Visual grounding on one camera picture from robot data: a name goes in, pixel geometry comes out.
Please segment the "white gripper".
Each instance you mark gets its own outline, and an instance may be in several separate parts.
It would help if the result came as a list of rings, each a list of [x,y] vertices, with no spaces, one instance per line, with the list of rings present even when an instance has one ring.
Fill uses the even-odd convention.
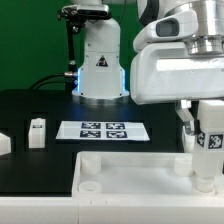
[[[224,96],[224,54],[190,56],[183,42],[150,44],[132,61],[130,92],[137,104],[177,101],[186,134],[197,135],[200,122],[188,100]]]

